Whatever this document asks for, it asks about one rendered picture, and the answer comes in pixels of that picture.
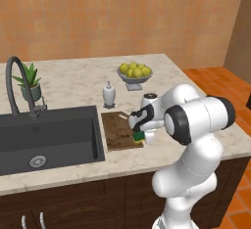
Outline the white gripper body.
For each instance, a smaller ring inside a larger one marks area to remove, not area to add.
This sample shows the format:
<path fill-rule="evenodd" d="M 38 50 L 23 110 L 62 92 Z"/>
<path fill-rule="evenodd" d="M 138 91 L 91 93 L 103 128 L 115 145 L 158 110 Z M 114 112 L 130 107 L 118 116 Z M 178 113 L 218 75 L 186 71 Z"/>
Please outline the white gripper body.
<path fill-rule="evenodd" d="M 154 143 L 155 134 L 156 134 L 155 129 L 149 129 L 144 131 L 145 143 L 147 145 L 152 145 Z"/>

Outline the green and yellow sponge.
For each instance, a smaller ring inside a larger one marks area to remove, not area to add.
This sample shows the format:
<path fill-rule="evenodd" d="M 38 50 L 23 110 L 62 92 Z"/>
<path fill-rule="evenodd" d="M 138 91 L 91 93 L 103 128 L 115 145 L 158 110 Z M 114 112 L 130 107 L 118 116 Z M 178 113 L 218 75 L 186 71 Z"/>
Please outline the green and yellow sponge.
<path fill-rule="evenodd" d="M 132 132 L 132 138 L 135 143 L 140 143 L 145 140 L 145 134 L 143 131 Z"/>

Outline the brown wooden cutting board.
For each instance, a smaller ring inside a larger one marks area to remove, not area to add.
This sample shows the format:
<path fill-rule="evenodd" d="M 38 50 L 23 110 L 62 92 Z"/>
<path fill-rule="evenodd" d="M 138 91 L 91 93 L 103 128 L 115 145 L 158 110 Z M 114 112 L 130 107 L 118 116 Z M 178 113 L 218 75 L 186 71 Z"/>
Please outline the brown wooden cutting board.
<path fill-rule="evenodd" d="M 128 126 L 128 115 L 124 112 L 102 113 L 107 148 L 109 151 L 142 148 L 141 142 L 135 143 Z"/>

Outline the grey fruit bowl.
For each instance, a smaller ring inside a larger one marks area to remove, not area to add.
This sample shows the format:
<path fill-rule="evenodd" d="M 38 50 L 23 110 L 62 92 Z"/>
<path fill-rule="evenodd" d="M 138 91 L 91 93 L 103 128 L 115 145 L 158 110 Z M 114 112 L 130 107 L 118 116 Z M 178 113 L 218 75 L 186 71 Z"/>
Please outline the grey fruit bowl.
<path fill-rule="evenodd" d="M 146 77 L 141 77 L 141 78 L 129 78 L 126 75 L 122 74 L 120 72 L 120 69 L 117 69 L 117 73 L 119 77 L 125 82 L 125 86 L 128 91 L 137 91 L 141 90 L 142 86 L 141 84 L 146 82 L 152 75 L 153 73 L 150 73 Z"/>

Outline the white soap dispenser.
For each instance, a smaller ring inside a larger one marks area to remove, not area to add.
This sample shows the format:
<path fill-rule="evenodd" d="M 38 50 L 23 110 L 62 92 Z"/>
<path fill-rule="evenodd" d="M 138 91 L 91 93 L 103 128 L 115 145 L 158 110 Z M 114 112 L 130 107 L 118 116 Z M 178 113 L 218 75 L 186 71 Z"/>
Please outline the white soap dispenser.
<path fill-rule="evenodd" d="M 104 106 L 106 108 L 112 108 L 115 105 L 116 98 L 116 89 L 107 82 L 107 84 L 103 87 L 103 100 Z"/>

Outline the dark brown cupboard door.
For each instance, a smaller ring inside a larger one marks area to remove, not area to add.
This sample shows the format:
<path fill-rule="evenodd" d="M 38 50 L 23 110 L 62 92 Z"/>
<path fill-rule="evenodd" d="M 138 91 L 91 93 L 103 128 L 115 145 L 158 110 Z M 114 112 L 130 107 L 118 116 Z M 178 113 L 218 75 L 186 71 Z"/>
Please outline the dark brown cupboard door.
<path fill-rule="evenodd" d="M 7 211 L 0 209 L 0 229 L 23 229 L 23 215 L 27 229 L 37 229 L 29 208 Z"/>
<path fill-rule="evenodd" d="M 161 215 L 165 200 L 155 195 L 152 188 L 153 172 L 126 178 L 125 229 L 152 229 Z"/>
<path fill-rule="evenodd" d="M 125 229 L 126 179 L 117 177 L 105 181 L 106 205 L 115 215 L 116 229 Z"/>
<path fill-rule="evenodd" d="M 79 204 L 39 206 L 31 210 L 39 226 L 39 214 L 44 213 L 46 229 L 101 229 L 105 221 L 98 208 Z"/>

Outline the dark brown cupboard side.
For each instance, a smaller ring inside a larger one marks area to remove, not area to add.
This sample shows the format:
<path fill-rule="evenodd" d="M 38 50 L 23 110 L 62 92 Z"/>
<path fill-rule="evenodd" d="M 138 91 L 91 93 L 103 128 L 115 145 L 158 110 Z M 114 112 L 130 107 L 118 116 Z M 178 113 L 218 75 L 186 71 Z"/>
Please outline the dark brown cupboard side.
<path fill-rule="evenodd" d="M 216 170 L 214 192 L 203 197 L 193 208 L 191 217 L 200 229 L 213 229 L 222 223 L 243 172 L 250 158 L 223 160 Z"/>

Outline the dark grey sink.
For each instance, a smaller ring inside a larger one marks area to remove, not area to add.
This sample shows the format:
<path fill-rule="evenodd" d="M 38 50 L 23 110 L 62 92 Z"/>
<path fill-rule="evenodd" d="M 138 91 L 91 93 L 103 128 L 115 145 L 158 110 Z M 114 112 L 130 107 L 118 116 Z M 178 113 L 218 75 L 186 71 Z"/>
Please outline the dark grey sink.
<path fill-rule="evenodd" d="M 0 176 L 104 159 L 94 106 L 0 114 Z"/>

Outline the dark brown cupboard panel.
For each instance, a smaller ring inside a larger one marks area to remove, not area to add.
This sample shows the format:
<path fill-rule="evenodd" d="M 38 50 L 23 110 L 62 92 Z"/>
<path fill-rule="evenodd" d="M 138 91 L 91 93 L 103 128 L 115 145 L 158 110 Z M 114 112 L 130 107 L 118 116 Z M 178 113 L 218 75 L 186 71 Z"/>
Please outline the dark brown cupboard panel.
<path fill-rule="evenodd" d="M 13 195 L 0 196 L 0 209 L 31 208 L 52 203 L 76 201 L 77 199 L 96 197 L 104 193 L 104 181 L 92 181 L 56 188 L 29 191 Z"/>

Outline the green plant in grey pot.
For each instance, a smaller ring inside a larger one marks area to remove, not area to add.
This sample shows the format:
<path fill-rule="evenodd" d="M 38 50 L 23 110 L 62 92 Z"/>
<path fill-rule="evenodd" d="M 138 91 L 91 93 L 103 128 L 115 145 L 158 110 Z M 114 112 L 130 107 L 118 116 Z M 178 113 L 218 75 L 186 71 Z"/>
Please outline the green plant in grey pot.
<path fill-rule="evenodd" d="M 33 64 L 30 64 L 29 67 L 26 65 L 23 65 L 24 70 L 25 70 L 25 76 L 27 79 L 28 87 L 31 92 L 31 96 L 33 98 L 33 101 L 36 102 L 41 98 L 41 88 L 39 84 L 40 78 L 37 78 L 37 69 L 34 67 Z M 21 77 L 17 77 L 13 75 L 13 78 L 16 79 L 19 83 L 19 86 L 21 87 L 21 91 L 23 94 L 23 97 L 25 100 L 27 100 L 27 94 L 25 92 L 25 84 L 24 80 Z"/>

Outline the dark grey arched tap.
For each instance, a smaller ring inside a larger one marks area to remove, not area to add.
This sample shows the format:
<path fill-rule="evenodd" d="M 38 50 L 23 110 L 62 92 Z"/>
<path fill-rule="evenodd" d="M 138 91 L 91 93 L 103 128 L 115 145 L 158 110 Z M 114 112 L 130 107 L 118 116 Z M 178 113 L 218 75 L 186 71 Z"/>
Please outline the dark grey arched tap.
<path fill-rule="evenodd" d="M 19 108 L 16 104 L 16 100 L 15 100 L 14 92 L 13 92 L 13 85 L 12 85 L 13 63 L 16 63 L 18 65 L 21 75 L 23 77 L 23 81 L 25 85 L 25 92 L 26 92 L 28 107 L 29 107 L 29 115 L 31 116 L 32 119 L 37 119 L 41 111 L 47 110 L 47 105 L 43 104 L 42 106 L 36 106 L 34 104 L 34 100 L 31 95 L 31 90 L 28 86 L 27 78 L 25 75 L 25 69 L 22 65 L 21 60 L 16 56 L 10 57 L 6 65 L 6 88 L 7 88 L 7 95 L 8 95 L 9 103 L 11 106 L 12 115 L 18 115 L 20 113 Z"/>

